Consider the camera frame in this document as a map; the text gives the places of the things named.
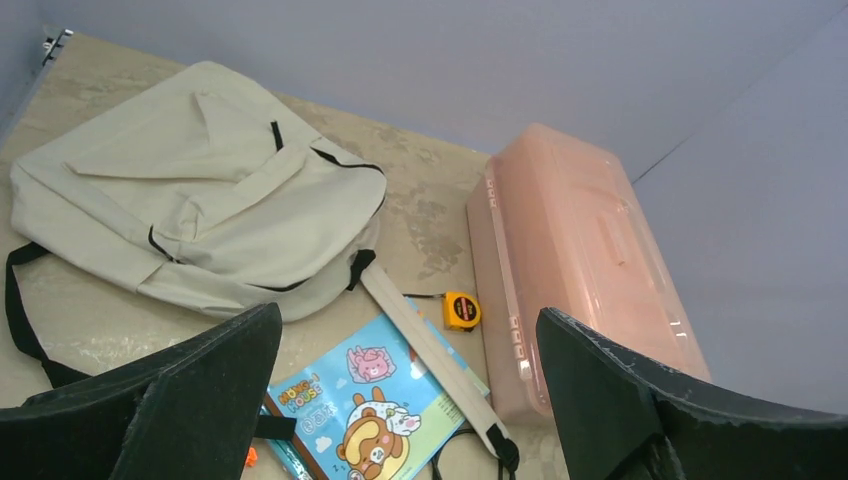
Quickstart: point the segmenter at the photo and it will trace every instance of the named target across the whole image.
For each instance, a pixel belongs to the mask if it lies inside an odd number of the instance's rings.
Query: beige tabletop
[[[0,256],[27,242],[9,226],[9,166],[19,156],[185,68],[178,63],[84,35],[74,35],[0,151]],[[327,138],[379,164],[389,180],[377,254],[404,292],[474,292],[465,201],[487,156],[467,148],[287,95],[278,95]],[[33,326],[54,359],[96,374],[208,329],[214,319],[105,283],[47,257],[17,269]],[[436,325],[440,304],[419,300]],[[311,317],[287,324],[272,382],[284,380],[379,314],[363,289],[344,293]],[[482,378],[486,365],[480,331],[445,336]],[[39,365],[18,353],[0,326],[0,407],[20,405],[50,388]],[[510,426],[521,450],[519,479],[567,478],[553,429]],[[289,478],[268,447],[254,441],[260,459],[244,479]],[[445,480],[497,478],[495,460],[476,437],[448,445],[440,468]],[[418,478],[430,478],[429,467]]]

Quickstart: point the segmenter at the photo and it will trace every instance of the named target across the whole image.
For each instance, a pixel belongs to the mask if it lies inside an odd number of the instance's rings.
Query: bag strap
[[[377,262],[362,272],[362,284],[433,372],[489,452],[513,475],[520,458],[506,427]]]
[[[30,242],[9,254],[6,260],[6,320],[9,323],[12,341],[18,350],[41,362],[50,385],[53,388],[59,388],[90,378],[91,375],[50,359],[32,329],[24,309],[18,279],[15,276],[15,267],[38,260],[48,253],[50,252],[46,248]],[[293,418],[259,415],[253,436],[288,441],[294,437],[295,424],[296,420]]]

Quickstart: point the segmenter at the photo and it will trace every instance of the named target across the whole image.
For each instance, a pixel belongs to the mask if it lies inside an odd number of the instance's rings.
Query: pink cartoon character
[[[389,378],[397,367],[386,347],[360,346],[347,350],[347,368],[354,383],[374,383]]]

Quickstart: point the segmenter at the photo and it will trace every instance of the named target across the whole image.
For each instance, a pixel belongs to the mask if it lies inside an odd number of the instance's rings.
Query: white cloud illustration
[[[410,367],[410,376],[413,380],[418,380],[419,378],[423,377],[425,373],[427,373],[427,367],[421,360],[416,358],[415,361],[412,362],[412,365]]]
[[[315,440],[315,449],[318,450],[318,453],[324,453],[324,450],[330,448],[332,444],[333,439],[330,437],[318,437]]]

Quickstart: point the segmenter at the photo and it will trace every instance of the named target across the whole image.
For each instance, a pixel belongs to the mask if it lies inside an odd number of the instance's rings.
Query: blue book
[[[421,321],[427,322],[423,315]],[[488,395],[441,333],[427,325]],[[412,479],[465,421],[386,315],[269,387],[265,407],[298,420],[292,442],[271,441],[298,480]]]

